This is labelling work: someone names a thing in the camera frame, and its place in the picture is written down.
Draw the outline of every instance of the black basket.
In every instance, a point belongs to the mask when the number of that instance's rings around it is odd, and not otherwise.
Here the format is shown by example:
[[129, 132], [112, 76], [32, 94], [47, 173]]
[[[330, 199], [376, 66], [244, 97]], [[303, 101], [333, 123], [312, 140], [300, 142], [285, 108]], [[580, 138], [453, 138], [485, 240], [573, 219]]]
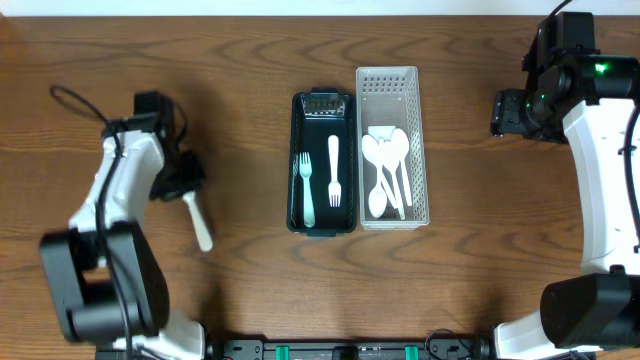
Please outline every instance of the black basket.
[[[289, 199], [287, 227], [292, 232], [313, 237], [333, 237], [350, 233], [357, 224], [357, 132], [355, 101], [336, 89], [312, 89], [293, 97], [291, 109], [291, 153], [289, 155]], [[342, 187], [340, 206], [329, 206], [331, 181], [328, 137], [338, 136], [338, 181]], [[310, 179], [315, 210], [315, 226], [308, 228], [303, 218], [303, 180], [298, 174], [298, 155], [308, 152], [313, 174]]]

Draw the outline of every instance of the brown wood surface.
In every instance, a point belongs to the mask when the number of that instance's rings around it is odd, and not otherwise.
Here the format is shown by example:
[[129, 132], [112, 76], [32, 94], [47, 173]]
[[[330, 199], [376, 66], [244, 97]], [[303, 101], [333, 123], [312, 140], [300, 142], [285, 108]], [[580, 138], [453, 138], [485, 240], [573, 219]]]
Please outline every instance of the brown wood surface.
[[[488, 136], [498, 90], [521, 87], [540, 18], [84, 18], [0, 23], [0, 358], [91, 359], [62, 338], [38, 254], [101, 159], [100, 130], [48, 96], [64, 84], [111, 116], [160, 89], [191, 117], [216, 245], [186, 206], [150, 203], [145, 234], [172, 307], [217, 333], [423, 338], [535, 310], [580, 274], [571, 152]], [[598, 46], [640, 57], [639, 18], [597, 18]], [[355, 92], [359, 66], [420, 72], [431, 224], [307, 239], [285, 227], [291, 97]], [[607, 359], [640, 352], [607, 354]]]

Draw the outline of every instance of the white background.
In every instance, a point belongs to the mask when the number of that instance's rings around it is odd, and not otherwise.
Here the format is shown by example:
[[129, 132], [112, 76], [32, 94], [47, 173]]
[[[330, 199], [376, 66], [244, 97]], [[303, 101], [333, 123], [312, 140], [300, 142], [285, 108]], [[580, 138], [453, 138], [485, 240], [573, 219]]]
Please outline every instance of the white background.
[[[5, 16], [546, 15], [561, 0], [0, 0]], [[640, 0], [574, 0], [596, 15], [640, 15]]]

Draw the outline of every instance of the fork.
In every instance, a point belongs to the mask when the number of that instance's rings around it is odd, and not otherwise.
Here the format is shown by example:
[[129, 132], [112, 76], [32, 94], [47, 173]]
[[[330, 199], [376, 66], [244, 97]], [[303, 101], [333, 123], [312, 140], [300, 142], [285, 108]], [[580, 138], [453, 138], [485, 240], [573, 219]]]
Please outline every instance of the fork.
[[338, 182], [338, 149], [340, 141], [335, 135], [329, 136], [329, 164], [331, 165], [331, 182], [329, 183], [329, 206], [339, 207], [342, 187]]
[[308, 152], [300, 153], [298, 158], [300, 163], [300, 176], [304, 182], [304, 225], [306, 227], [313, 227], [316, 224], [316, 215], [313, 212], [313, 198], [311, 197], [311, 184], [309, 178], [311, 178], [311, 157]]

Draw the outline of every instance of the gray basket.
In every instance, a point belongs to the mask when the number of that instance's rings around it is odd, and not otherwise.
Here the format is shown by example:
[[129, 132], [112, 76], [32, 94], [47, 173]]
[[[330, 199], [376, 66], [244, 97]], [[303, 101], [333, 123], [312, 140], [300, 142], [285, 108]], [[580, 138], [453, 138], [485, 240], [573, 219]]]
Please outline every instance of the gray basket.
[[[413, 66], [361, 67], [356, 71], [358, 104], [358, 171], [360, 180], [360, 222], [365, 230], [412, 230], [429, 223], [427, 200], [427, 170], [422, 138], [422, 116], [418, 69]], [[405, 219], [387, 203], [382, 217], [376, 219], [369, 212], [369, 192], [376, 183], [376, 168], [362, 155], [362, 136], [370, 126], [395, 126], [409, 138], [409, 155], [405, 159], [410, 179], [413, 206], [406, 205], [402, 194]], [[383, 173], [391, 184], [391, 177]], [[397, 171], [402, 188], [402, 172]]]

